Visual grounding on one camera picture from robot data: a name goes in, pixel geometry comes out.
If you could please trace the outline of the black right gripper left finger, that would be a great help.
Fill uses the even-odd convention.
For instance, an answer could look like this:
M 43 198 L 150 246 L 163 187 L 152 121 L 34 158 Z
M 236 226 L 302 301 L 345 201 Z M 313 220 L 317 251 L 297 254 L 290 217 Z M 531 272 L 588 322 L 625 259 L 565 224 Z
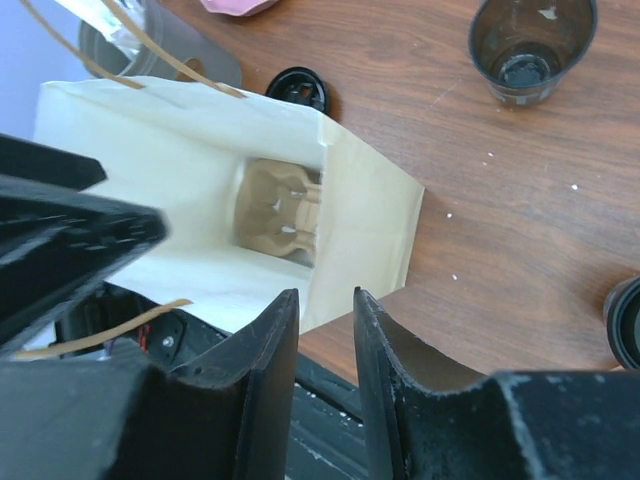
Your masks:
M 5 479 L 281 479 L 299 295 L 164 370 L 146 359 L 1 366 Z

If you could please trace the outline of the yellow paper bag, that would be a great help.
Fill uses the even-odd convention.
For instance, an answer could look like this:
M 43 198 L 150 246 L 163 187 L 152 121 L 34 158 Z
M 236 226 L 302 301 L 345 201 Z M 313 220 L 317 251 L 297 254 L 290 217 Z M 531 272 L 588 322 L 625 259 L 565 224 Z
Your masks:
M 165 240 L 113 284 L 160 304 L 185 299 L 227 332 L 285 289 L 299 292 L 308 332 L 349 313 L 357 286 L 385 296 L 405 285 L 424 195 L 417 180 L 322 112 L 243 91 L 228 52 L 214 48 L 207 62 L 209 45 L 163 22 L 153 2 L 143 25 L 106 6 L 167 71 L 121 76 L 94 65 L 90 80 L 42 84 L 34 138 L 98 160 L 107 179 L 90 194 L 163 215 Z M 314 260 L 239 245 L 236 197 L 258 159 L 299 165 L 322 185 Z

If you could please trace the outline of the brown pulp cup carrier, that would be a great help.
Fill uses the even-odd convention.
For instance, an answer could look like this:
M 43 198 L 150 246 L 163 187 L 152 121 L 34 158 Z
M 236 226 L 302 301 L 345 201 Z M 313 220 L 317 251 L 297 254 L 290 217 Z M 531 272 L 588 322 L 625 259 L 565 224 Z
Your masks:
M 301 250 L 314 260 L 321 195 L 322 185 L 299 165 L 251 162 L 236 197 L 233 227 L 239 245 L 280 258 Z

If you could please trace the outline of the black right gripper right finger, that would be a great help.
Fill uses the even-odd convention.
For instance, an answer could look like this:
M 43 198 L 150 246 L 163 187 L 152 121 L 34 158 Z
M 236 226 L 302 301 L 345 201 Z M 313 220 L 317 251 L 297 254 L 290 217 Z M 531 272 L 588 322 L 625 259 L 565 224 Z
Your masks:
M 353 296 L 373 479 L 635 479 L 635 371 L 481 374 Z

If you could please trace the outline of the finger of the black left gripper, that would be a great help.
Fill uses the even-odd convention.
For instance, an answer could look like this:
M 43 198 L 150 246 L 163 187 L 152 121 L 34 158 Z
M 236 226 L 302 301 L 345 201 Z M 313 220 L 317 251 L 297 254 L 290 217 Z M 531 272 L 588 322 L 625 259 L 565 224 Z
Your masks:
M 107 179 L 96 159 L 1 135 L 1 174 L 82 191 Z
M 2 176 L 2 344 L 25 344 L 167 234 L 156 209 Z

